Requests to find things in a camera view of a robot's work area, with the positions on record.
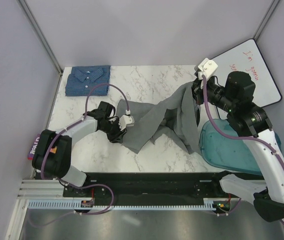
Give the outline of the right aluminium frame post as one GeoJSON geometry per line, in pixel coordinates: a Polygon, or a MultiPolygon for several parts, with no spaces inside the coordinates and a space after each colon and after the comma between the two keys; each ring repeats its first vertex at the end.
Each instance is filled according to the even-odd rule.
{"type": "Polygon", "coordinates": [[[263,31],[265,30],[266,26],[268,25],[269,21],[271,20],[273,14],[275,13],[280,3],[281,3],[281,0],[272,0],[257,30],[255,31],[255,34],[253,36],[253,39],[255,42],[257,42],[259,38],[261,37],[263,31]]]}

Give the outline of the teal plastic bin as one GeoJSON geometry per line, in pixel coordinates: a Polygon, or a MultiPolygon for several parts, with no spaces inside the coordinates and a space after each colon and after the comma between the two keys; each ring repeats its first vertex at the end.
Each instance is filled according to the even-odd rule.
{"type": "Polygon", "coordinates": [[[239,139],[226,120],[207,121],[200,134],[204,160],[218,168],[255,175],[270,176],[278,166],[271,150],[258,139],[239,139]]]}

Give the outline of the aluminium frame post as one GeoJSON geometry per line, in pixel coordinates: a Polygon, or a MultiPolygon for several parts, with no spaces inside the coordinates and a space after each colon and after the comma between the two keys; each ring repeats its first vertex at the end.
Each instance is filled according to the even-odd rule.
{"type": "Polygon", "coordinates": [[[52,62],[52,64],[54,65],[55,69],[57,70],[58,74],[60,76],[62,76],[63,74],[63,69],[61,67],[61,65],[59,64],[55,54],[53,53],[52,48],[50,47],[43,31],[40,28],[40,25],[38,24],[31,8],[29,7],[28,3],[26,0],[17,0],[16,1],[19,6],[21,7],[24,15],[26,16],[28,22],[30,23],[32,29],[34,30],[36,36],[38,37],[43,49],[45,50],[45,52],[47,53],[50,61],[52,62]]]}
{"type": "Polygon", "coordinates": [[[273,14],[275,13],[280,3],[281,3],[281,0],[272,0],[257,30],[255,31],[255,34],[253,36],[253,39],[255,42],[257,42],[259,38],[261,37],[263,31],[265,30],[266,26],[268,25],[269,21],[271,20],[273,14]]]}

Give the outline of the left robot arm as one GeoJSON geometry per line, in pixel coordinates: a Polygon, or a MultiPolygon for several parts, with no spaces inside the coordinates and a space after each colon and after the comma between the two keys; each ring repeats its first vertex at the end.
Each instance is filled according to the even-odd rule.
{"type": "Polygon", "coordinates": [[[71,125],[57,131],[45,129],[41,132],[32,159],[32,167],[41,177],[53,177],[74,186],[81,197],[91,193],[91,183],[87,174],[71,165],[71,152],[75,144],[84,137],[96,132],[106,133],[111,143],[122,143],[126,128],[134,125],[134,118],[126,110],[121,117],[111,115],[115,107],[100,102],[97,109],[87,111],[71,125]]]}

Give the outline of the blue checked folded shirt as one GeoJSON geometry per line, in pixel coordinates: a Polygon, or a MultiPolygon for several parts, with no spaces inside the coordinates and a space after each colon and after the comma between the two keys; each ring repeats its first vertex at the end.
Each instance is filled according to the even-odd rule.
{"type": "Polygon", "coordinates": [[[110,65],[74,66],[65,86],[67,97],[84,97],[97,85],[108,84],[110,65]]]}

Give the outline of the left aluminium frame post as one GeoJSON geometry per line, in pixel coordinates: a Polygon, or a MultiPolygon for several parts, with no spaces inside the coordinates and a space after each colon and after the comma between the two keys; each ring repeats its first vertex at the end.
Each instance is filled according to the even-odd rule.
{"type": "Polygon", "coordinates": [[[24,15],[26,16],[28,22],[30,23],[32,29],[34,30],[36,36],[38,37],[43,49],[45,50],[45,52],[47,53],[50,61],[52,62],[52,64],[54,65],[55,69],[57,70],[58,74],[60,76],[62,76],[63,74],[63,69],[61,67],[61,65],[59,64],[55,54],[53,53],[52,48],[50,47],[43,31],[40,28],[40,25],[38,24],[31,8],[29,7],[28,3],[26,0],[17,0],[16,1],[19,6],[21,7],[24,15]]]}

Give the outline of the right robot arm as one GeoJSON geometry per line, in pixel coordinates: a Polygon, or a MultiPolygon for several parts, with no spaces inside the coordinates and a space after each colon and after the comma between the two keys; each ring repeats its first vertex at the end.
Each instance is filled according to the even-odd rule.
{"type": "Polygon", "coordinates": [[[252,204],[267,222],[284,219],[284,156],[275,137],[273,125],[263,108],[253,102],[256,88],[248,73],[233,71],[225,86],[215,84],[215,77],[196,71],[192,85],[193,98],[204,105],[209,121],[222,136],[243,141],[253,154],[265,185],[258,185],[224,171],[211,183],[211,192],[217,197],[228,193],[252,204]],[[227,112],[227,122],[237,133],[231,136],[218,128],[212,119],[208,104],[227,112]]]}

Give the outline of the white whiteboard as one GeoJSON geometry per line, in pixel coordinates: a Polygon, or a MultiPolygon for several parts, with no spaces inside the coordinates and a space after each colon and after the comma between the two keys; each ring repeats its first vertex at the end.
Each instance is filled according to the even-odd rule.
{"type": "Polygon", "coordinates": [[[249,39],[213,58],[218,65],[215,75],[218,83],[226,84],[227,76],[234,71],[248,73],[255,83],[254,103],[267,107],[282,100],[282,94],[254,39],[249,39]]]}

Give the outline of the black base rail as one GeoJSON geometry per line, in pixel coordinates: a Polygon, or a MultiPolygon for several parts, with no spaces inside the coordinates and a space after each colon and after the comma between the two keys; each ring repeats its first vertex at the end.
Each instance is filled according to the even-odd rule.
{"type": "Polygon", "coordinates": [[[93,197],[99,204],[202,204],[230,196],[215,182],[216,173],[89,173],[88,189],[70,186],[64,197],[93,197]]]}

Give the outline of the Roald Dahl book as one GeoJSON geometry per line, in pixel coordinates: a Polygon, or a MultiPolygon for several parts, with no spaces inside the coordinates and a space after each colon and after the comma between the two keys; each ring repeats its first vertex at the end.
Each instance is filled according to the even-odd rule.
{"type": "Polygon", "coordinates": [[[28,152],[28,155],[27,155],[27,159],[28,160],[32,160],[33,157],[34,157],[34,154],[35,154],[35,151],[36,151],[36,148],[37,148],[37,145],[38,145],[38,142],[39,142],[39,139],[40,139],[40,134],[37,134],[31,147],[30,147],[30,150],[28,152]]]}

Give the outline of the grey long sleeve shirt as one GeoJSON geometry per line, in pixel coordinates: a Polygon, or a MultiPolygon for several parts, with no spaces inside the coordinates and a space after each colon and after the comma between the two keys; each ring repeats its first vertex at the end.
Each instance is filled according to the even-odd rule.
{"type": "Polygon", "coordinates": [[[181,85],[158,104],[129,101],[135,123],[127,128],[122,145],[137,154],[148,141],[166,135],[187,153],[199,154],[200,106],[193,99],[192,84],[181,85]]]}

